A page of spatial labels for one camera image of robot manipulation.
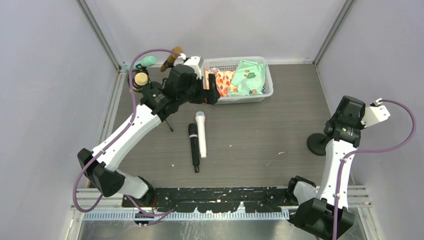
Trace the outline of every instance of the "orange patterned cloth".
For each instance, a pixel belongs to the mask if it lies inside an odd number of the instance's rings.
[[[204,76],[206,79],[206,88],[209,89],[209,74],[215,74],[216,88],[218,89],[221,97],[228,97],[228,93],[237,92],[237,87],[231,84],[234,73],[236,71],[210,71],[204,70]]]

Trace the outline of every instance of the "white plastic basket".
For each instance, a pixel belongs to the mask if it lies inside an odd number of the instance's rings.
[[[263,57],[260,56],[244,56],[244,57],[225,57],[225,58],[212,58],[205,59],[203,61],[203,65],[201,66],[203,69],[212,69],[217,68],[221,71],[234,71],[239,65],[240,60],[247,60],[256,62],[258,64],[266,64],[267,62]],[[270,69],[268,65],[266,66],[265,73],[265,84],[263,85],[265,88],[264,94],[262,95],[249,95],[249,96],[222,96],[219,98],[216,104],[240,104],[240,103],[257,103],[264,100],[266,97],[269,97],[273,94],[273,80],[271,79]]]

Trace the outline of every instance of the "black microphone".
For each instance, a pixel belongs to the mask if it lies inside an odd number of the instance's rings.
[[[190,138],[191,159],[193,161],[194,172],[198,173],[200,171],[200,157],[198,126],[196,125],[196,123],[190,123],[188,125],[188,137]]]

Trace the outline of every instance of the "green cloth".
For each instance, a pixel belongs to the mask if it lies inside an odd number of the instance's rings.
[[[262,95],[266,67],[266,64],[241,60],[231,80],[228,97]]]

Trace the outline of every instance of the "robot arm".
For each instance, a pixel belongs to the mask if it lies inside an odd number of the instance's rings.
[[[174,66],[163,87],[144,86],[143,98],[136,107],[135,118],[130,116],[111,136],[92,150],[83,148],[77,155],[83,168],[93,156],[103,152],[85,171],[85,176],[105,197],[116,193],[130,195],[136,199],[150,201],[152,186],[142,177],[131,176],[118,169],[127,153],[152,129],[157,127],[179,106],[186,103],[215,104],[220,95],[216,88],[215,75],[209,76],[209,89],[204,89],[201,75],[202,58],[193,56],[184,64]]]
[[[315,183],[296,176],[290,180],[287,195],[299,204],[293,224],[322,239],[331,239],[333,212],[338,211],[337,235],[341,236],[354,223],[355,216],[348,210],[348,183],[351,155],[343,166],[340,181],[338,209],[335,192],[342,158],[355,151],[361,140],[361,130],[387,120],[390,113],[378,99],[369,107],[362,101],[344,96],[334,115],[325,124],[324,134],[312,134],[307,146],[316,155],[326,155],[324,173],[319,189]]]

